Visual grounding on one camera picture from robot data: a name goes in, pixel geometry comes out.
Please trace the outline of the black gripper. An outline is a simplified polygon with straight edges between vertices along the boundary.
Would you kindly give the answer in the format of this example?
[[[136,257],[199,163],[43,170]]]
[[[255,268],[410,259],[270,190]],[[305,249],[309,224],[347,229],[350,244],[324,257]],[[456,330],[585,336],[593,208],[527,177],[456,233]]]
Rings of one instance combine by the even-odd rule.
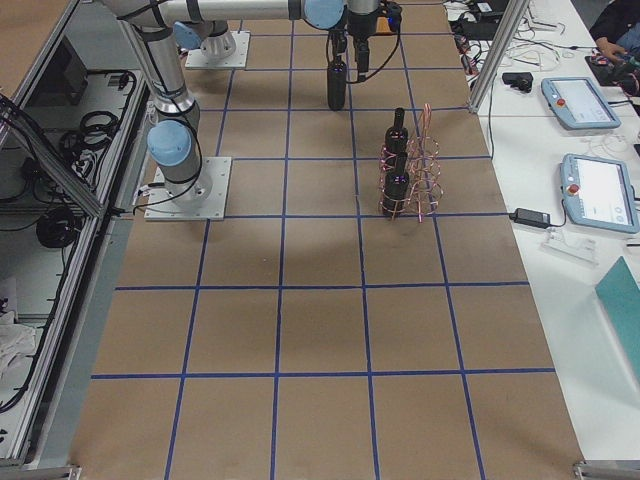
[[[333,28],[329,31],[331,57],[338,58],[347,48],[346,31],[344,28]],[[354,43],[355,61],[358,73],[369,72],[370,48],[368,42]]]
[[[347,31],[356,42],[365,42],[377,30],[379,0],[347,0]]]

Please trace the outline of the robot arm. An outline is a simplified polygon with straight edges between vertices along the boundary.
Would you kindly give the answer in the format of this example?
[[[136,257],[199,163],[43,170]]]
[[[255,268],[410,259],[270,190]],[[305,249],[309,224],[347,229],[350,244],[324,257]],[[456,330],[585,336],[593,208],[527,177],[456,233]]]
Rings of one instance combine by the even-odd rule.
[[[226,21],[175,22],[173,33],[179,47],[187,51],[187,69],[246,67],[250,41],[248,31],[230,31]]]
[[[231,20],[303,20],[327,32],[327,103],[345,105],[348,73],[342,56],[355,49],[357,80],[373,76],[369,39],[377,21],[396,9],[388,1],[108,1],[122,22],[160,116],[148,134],[148,149],[164,175],[171,200],[200,199],[207,194],[204,161],[197,144],[199,107],[189,92],[178,59],[180,49],[199,50],[224,59],[236,50]]]

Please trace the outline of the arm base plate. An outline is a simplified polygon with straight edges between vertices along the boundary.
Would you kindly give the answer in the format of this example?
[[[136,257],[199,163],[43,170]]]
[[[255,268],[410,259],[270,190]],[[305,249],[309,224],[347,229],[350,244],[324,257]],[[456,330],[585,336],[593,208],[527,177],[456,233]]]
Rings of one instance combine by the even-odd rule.
[[[208,37],[200,49],[191,50],[185,62],[187,70],[244,69],[247,64],[250,33],[227,31]]]
[[[225,217],[231,176],[231,157],[205,157],[200,176],[193,186],[167,183],[159,167],[153,181],[161,186],[150,191],[149,221],[222,221]]]

